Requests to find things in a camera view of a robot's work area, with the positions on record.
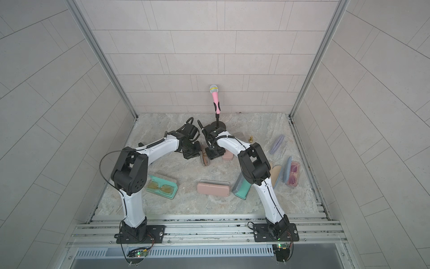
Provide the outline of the beige case with glasses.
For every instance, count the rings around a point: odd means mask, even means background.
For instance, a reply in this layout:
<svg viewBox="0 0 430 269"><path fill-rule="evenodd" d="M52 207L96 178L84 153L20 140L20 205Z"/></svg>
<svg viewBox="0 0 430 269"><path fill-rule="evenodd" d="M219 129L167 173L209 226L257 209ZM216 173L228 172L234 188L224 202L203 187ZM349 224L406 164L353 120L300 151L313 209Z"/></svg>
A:
<svg viewBox="0 0 430 269"><path fill-rule="evenodd" d="M200 152L200 156L201 156L201 160L202 160L203 166L204 167L209 166L210 165L210 159L207 156L206 148L205 147L202 147L201 152Z"/></svg>

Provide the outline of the pink grey case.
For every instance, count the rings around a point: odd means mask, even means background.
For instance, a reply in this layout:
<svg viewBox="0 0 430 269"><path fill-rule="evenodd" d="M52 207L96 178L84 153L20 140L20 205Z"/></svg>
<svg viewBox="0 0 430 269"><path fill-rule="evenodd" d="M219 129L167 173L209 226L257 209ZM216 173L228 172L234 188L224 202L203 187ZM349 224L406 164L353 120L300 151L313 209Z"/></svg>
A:
<svg viewBox="0 0 430 269"><path fill-rule="evenodd" d="M225 151L225 153L222 156L223 160L231 161L234 158L234 154L228 150Z"/></svg>

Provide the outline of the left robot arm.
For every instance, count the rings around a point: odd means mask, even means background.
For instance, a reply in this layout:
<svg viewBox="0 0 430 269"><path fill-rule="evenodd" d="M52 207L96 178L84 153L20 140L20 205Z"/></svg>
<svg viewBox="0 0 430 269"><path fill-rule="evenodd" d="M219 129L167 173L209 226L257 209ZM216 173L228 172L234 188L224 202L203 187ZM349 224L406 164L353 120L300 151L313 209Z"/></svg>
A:
<svg viewBox="0 0 430 269"><path fill-rule="evenodd" d="M185 159L199 157L201 146L199 130L190 117L179 129L165 132L163 138L136 149L126 147L119 150L119 157L111 173L111 184L122 196L124 220L120 222L119 233L115 235L118 244L162 242L162 225L147 226L143 210L142 189L146 185L148 167L157 159L171 152L179 152Z"/></svg>

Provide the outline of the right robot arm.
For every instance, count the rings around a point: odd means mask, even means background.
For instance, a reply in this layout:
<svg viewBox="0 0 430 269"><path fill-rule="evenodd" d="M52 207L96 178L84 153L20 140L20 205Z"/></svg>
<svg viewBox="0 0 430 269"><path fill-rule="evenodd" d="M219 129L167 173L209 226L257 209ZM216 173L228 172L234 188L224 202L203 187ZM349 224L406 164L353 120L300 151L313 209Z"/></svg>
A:
<svg viewBox="0 0 430 269"><path fill-rule="evenodd" d="M198 122L198 125L208 145L206 152L210 159L221 156L225 151L237 157L244 178L254 186L263 204L270 236L276 241L293 241L294 228L274 193L271 166L263 148L258 143L249 144L236 138L215 123L203 126Z"/></svg>

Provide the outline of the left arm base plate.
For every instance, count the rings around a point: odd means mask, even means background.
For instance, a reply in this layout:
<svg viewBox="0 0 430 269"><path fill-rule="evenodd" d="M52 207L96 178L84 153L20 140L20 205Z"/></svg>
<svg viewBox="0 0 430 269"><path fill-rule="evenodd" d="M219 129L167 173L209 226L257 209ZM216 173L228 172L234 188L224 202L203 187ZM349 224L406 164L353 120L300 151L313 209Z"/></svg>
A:
<svg viewBox="0 0 430 269"><path fill-rule="evenodd" d="M166 226L143 224L132 228L121 223L118 234L114 235L117 244L152 244L162 243Z"/></svg>

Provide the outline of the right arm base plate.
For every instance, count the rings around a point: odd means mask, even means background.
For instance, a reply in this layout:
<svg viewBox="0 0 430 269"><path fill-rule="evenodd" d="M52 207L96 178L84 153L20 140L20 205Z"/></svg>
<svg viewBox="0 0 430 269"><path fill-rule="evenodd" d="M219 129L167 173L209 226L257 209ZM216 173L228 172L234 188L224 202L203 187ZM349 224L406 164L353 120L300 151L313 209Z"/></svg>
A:
<svg viewBox="0 0 430 269"><path fill-rule="evenodd" d="M254 224L248 222L247 226L253 231L256 242L298 242L300 240L297 226L294 223L280 229L267 223Z"/></svg>

